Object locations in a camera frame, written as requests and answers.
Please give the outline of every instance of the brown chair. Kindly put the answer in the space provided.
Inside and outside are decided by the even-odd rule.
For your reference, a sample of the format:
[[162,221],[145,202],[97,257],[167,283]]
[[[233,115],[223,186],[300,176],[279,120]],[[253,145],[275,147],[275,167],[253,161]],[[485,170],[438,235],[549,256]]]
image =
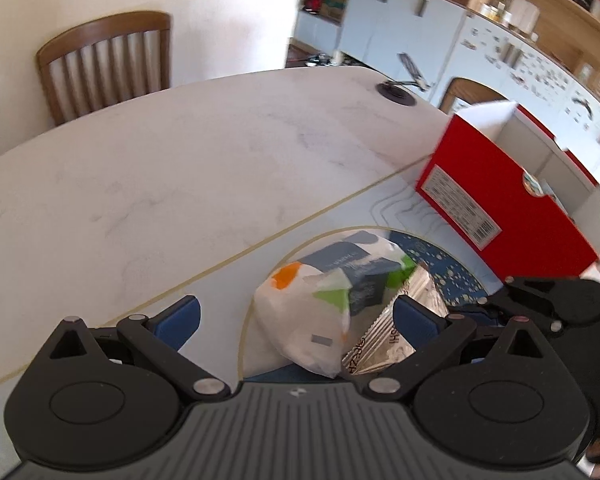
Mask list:
[[[83,23],[49,41],[36,54],[36,63],[56,126],[168,88],[170,34],[169,14],[138,10]],[[131,37],[135,37],[133,47]],[[159,52],[159,75],[158,63],[148,62],[154,44],[155,57]]]
[[471,105],[487,103],[489,101],[503,101],[506,99],[506,97],[498,94],[495,90],[492,90],[485,85],[471,81],[470,79],[456,77],[455,79],[452,79],[449,86],[446,87],[446,92],[440,103],[439,110],[448,114],[456,97]]

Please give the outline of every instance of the gold line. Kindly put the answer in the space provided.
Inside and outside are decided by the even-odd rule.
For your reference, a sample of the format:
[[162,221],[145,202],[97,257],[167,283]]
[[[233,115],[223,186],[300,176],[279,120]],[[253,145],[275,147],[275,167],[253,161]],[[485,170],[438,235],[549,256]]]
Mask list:
[[[132,308],[131,310],[127,310],[126,312],[124,312],[123,314],[121,314],[120,316],[115,317],[114,319],[111,319],[105,323],[103,323],[102,326],[110,326],[116,322],[118,322],[119,320],[123,319],[126,316],[129,316],[130,314],[137,312],[138,310],[142,310],[147,308],[148,306],[150,306],[151,304],[156,303],[157,301],[162,300],[163,298],[166,298],[168,295],[173,294],[174,292],[178,291],[179,289],[183,288],[184,286],[190,285],[191,283],[199,280],[200,278],[204,278],[205,276],[207,276],[208,274],[211,274],[212,272],[215,272],[218,269],[222,269],[222,267],[225,267],[227,265],[229,265],[230,263],[233,263],[235,260],[246,256],[249,253],[252,253],[253,251],[255,251],[256,249],[259,249],[260,247],[262,247],[263,245],[268,244],[269,242],[271,242],[272,240],[275,240],[276,238],[280,238],[281,236],[287,234],[289,231],[292,231],[293,229],[296,229],[298,227],[300,227],[301,225],[310,222],[311,220],[313,220],[314,218],[320,216],[323,213],[326,213],[327,211],[330,211],[331,209],[334,209],[335,207],[339,206],[340,204],[345,203],[347,200],[350,200],[354,197],[357,197],[358,195],[364,193],[365,191],[368,191],[369,189],[371,189],[372,187],[377,186],[378,184],[382,184],[383,182],[389,180],[391,177],[396,176],[399,173],[402,173],[405,170],[408,170],[409,168],[412,168],[413,166],[415,166],[416,164],[421,163],[422,161],[428,159],[431,156],[431,154],[429,153],[428,155],[425,156],[421,156],[418,160],[415,160],[414,162],[412,162],[411,164],[407,164],[406,166],[400,168],[400,170],[394,171],[393,173],[382,177],[380,180],[369,184],[368,186],[363,187],[361,190],[344,197],[341,200],[338,200],[337,202],[331,204],[330,206],[325,207],[324,209],[321,209],[318,212],[315,212],[314,214],[312,214],[311,216],[308,216],[307,218],[304,218],[298,222],[296,222],[293,225],[290,225],[289,227],[282,229],[282,231],[277,232],[267,238],[264,238],[264,240],[258,242],[255,245],[252,245],[251,247],[246,248],[245,250],[241,251],[240,253],[234,254],[234,256],[231,256],[230,258],[224,260],[223,262],[220,262],[219,264],[214,265],[213,267],[209,267],[207,270],[203,270],[202,272],[196,274],[195,276],[193,276],[192,278],[189,278],[188,280],[180,283],[179,285],[173,286],[171,287],[169,290],[158,294],[158,296],[155,296],[154,298],[151,298],[148,301],[145,301],[143,304],[136,306],[135,308]],[[29,363],[27,363],[26,365],[21,366],[20,368],[18,368],[17,370],[14,370],[13,372],[10,372],[9,374],[3,376],[0,378],[0,384],[2,384],[5,381],[8,381],[9,379],[15,377],[17,374],[21,373],[22,371],[26,370],[26,368],[29,366]]]
[[[405,235],[410,235],[416,238],[419,238],[421,240],[426,241],[428,244],[433,245],[434,247],[439,248],[441,251],[445,252],[446,254],[449,254],[453,259],[455,259],[460,265],[462,265],[464,267],[464,269],[473,277],[473,279],[478,282],[480,284],[480,286],[484,289],[484,285],[483,283],[476,278],[475,274],[472,273],[467,266],[462,263],[460,260],[458,260],[455,256],[451,255],[446,249],[440,247],[439,245],[430,242],[429,240],[427,240],[426,238],[422,238],[420,236],[418,236],[415,233],[411,233],[409,231],[404,231],[402,229],[394,229],[392,227],[385,227],[385,226],[381,226],[381,225],[353,225],[353,226],[349,226],[349,227],[342,227],[339,229],[334,229],[332,231],[328,231],[326,233],[322,233],[320,235],[316,235],[313,238],[305,241],[304,243],[298,245],[298,247],[296,247],[295,249],[293,249],[289,254],[287,254],[284,258],[282,258],[275,267],[273,267],[273,269],[271,269],[271,271],[269,272],[268,276],[270,274],[273,273],[274,270],[276,270],[277,268],[281,267],[283,264],[285,264],[294,254],[296,254],[297,252],[301,251],[302,249],[304,249],[305,247],[307,247],[308,245],[311,245],[314,242],[317,242],[318,240],[325,238],[327,236],[331,236],[337,233],[341,233],[343,231],[353,231],[356,229],[376,229],[376,230],[389,230],[389,231],[396,231],[397,233],[402,233]],[[248,331],[248,327],[249,327],[249,322],[251,321],[251,317],[253,316],[253,311],[255,309],[255,306],[253,304],[253,298],[251,298],[251,303],[249,304],[249,308],[247,309],[247,314],[244,316],[244,321],[242,322],[242,330],[240,331],[240,342],[238,343],[238,380],[241,381],[244,379],[244,345],[246,344],[246,339],[247,339],[247,331]]]

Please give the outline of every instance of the gray ribbed panel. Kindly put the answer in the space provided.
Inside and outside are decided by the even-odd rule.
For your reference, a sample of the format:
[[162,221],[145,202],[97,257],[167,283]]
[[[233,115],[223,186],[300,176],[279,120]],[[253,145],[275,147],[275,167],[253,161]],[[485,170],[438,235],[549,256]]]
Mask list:
[[[295,396],[298,388],[304,394]],[[444,455],[398,404],[360,397],[352,384],[245,383],[202,404],[171,441],[134,464],[64,473],[26,463],[10,480],[582,480],[563,463],[535,472],[493,472]]]

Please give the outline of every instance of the gold foil wrapper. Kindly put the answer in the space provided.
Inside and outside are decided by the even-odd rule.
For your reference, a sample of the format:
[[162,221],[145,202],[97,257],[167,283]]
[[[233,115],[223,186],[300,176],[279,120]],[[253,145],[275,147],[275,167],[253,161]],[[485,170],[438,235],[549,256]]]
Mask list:
[[379,372],[415,352],[394,326],[394,302],[403,294],[413,298],[437,316],[446,317],[449,313],[433,277],[424,264],[418,264],[365,335],[345,355],[342,366],[349,374]]

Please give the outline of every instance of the red box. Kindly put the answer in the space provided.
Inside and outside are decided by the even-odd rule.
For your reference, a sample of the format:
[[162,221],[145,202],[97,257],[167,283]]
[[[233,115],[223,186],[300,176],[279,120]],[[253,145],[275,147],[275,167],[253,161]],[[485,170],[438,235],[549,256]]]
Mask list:
[[600,257],[600,186],[516,103],[460,110],[416,189],[501,280],[579,276]]

